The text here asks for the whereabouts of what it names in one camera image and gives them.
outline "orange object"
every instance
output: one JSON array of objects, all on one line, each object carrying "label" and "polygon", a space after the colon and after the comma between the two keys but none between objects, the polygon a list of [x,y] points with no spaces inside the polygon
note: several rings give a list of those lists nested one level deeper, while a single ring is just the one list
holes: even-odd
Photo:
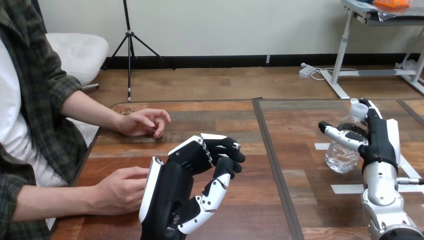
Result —
[{"label": "orange object", "polygon": [[391,8],[409,7],[412,0],[374,0],[374,3],[388,6]]}]

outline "man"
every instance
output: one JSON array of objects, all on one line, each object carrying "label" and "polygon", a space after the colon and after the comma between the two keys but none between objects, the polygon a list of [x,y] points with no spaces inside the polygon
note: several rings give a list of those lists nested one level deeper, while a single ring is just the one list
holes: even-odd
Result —
[{"label": "man", "polygon": [[87,146],[66,118],[128,136],[160,138],[169,114],[120,115],[61,69],[30,0],[0,0],[0,240],[44,240],[46,219],[137,211],[148,169],[119,169],[95,186],[68,187]]}]

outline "silver robotic arm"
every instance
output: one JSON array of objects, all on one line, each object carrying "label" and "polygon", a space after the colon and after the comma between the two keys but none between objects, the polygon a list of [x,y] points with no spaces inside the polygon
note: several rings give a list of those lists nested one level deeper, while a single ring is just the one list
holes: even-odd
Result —
[{"label": "silver robotic arm", "polygon": [[[230,180],[242,171],[240,147],[230,137],[202,133],[171,150],[166,163],[153,157],[139,212],[141,239],[183,240],[212,217]],[[193,175],[212,166],[213,179],[189,200]]]},{"label": "silver robotic arm", "polygon": [[361,99],[360,102],[369,108],[367,135],[356,134],[365,132],[356,131],[358,126],[340,129],[327,122],[320,122],[318,126],[333,141],[359,152],[363,158],[364,191],[360,198],[369,236],[372,240],[424,240],[424,235],[405,213],[404,198],[398,192],[399,184],[424,184],[423,179],[397,178],[401,156],[398,122],[383,120],[371,101]]}]

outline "water bottle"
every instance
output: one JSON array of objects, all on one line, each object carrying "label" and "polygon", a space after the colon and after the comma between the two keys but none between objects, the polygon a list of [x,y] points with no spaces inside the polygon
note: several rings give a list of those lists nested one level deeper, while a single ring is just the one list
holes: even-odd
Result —
[{"label": "water bottle", "polygon": [[[349,115],[343,117],[338,126],[352,123],[365,130],[365,133],[367,133],[368,127],[364,119],[368,113],[368,107],[365,104],[359,103],[357,99],[353,99],[351,102],[352,105],[349,110]],[[359,158],[360,155],[357,151],[350,150],[332,141],[325,155],[325,163],[335,172],[344,174],[352,171],[356,167]]]}]

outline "robotic hand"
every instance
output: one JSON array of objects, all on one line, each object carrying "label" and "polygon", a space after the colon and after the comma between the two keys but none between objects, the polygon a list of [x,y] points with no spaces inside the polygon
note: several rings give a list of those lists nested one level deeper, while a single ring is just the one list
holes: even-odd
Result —
[{"label": "robotic hand", "polygon": [[334,127],[322,121],[321,132],[336,143],[359,152],[363,158],[363,188],[361,202],[365,222],[372,240],[424,240],[414,222],[404,211],[404,199],[399,184],[424,184],[423,179],[398,176],[401,158],[398,122],[384,120],[377,107],[367,99],[365,121],[368,133],[354,125]]},{"label": "robotic hand", "polygon": [[[230,179],[242,171],[245,156],[232,138],[202,133],[168,153],[168,161],[153,157],[138,218],[141,240],[184,240],[217,210]],[[215,166],[202,195],[190,198],[194,179]]]}]

